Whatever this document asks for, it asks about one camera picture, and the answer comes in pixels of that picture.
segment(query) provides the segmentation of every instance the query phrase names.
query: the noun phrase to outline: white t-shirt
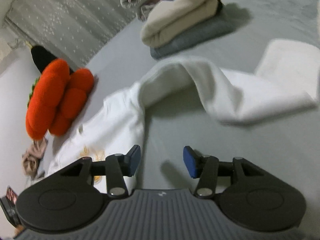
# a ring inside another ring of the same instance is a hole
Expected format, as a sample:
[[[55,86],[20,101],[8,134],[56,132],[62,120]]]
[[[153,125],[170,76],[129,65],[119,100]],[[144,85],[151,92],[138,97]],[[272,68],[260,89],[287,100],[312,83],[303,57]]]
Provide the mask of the white t-shirt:
[[[290,40],[271,41],[255,74],[222,70],[199,57],[163,60],[132,87],[106,97],[102,109],[63,144],[47,176],[83,156],[100,161],[142,146],[145,108],[192,84],[205,111],[222,123],[256,122],[317,106],[319,68],[318,48]],[[130,193],[135,176],[124,180]],[[106,193],[105,177],[94,186]]]

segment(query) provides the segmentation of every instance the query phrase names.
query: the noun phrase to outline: blue gripper pad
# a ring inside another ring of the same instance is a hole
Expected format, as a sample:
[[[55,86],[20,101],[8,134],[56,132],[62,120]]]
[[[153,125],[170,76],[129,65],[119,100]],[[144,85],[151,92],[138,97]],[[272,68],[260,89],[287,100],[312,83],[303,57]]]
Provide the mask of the blue gripper pad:
[[[199,170],[196,167],[196,160],[194,159],[192,154],[189,152],[187,147],[183,148],[183,161],[185,166],[187,167],[190,177],[193,179],[198,178]]]
[[[140,146],[136,145],[136,147],[132,148],[130,152],[126,154],[126,156],[130,158],[129,160],[129,177],[130,177],[134,175],[140,163],[140,159],[141,159]]]

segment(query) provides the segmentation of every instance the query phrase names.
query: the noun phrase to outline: orange plush toy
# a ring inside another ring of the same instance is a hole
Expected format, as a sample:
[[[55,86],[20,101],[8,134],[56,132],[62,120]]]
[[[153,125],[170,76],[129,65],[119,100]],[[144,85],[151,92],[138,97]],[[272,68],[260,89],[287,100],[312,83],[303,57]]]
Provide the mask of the orange plush toy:
[[[47,130],[61,136],[80,113],[94,85],[88,69],[69,74],[69,66],[62,59],[52,61],[36,83],[29,101],[26,129],[33,140],[41,140]]]

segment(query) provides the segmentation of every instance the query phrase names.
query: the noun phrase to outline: sheer curtain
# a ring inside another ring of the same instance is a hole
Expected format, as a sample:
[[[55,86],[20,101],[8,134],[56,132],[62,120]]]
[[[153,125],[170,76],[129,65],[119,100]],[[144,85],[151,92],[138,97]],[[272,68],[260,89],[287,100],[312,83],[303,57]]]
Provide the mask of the sheer curtain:
[[[120,0],[14,0],[5,22],[75,68],[85,65],[133,18]]]

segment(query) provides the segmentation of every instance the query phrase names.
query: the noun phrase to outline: green plush trim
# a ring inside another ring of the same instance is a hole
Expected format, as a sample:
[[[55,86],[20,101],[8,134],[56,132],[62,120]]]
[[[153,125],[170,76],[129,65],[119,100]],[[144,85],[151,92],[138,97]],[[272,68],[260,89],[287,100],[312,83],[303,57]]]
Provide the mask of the green plush trim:
[[[29,107],[30,100],[33,96],[33,91],[35,90],[36,84],[38,83],[39,79],[40,79],[40,77],[36,78],[35,82],[33,83],[32,87],[31,87],[31,93],[29,94],[29,101],[27,103],[27,108]]]

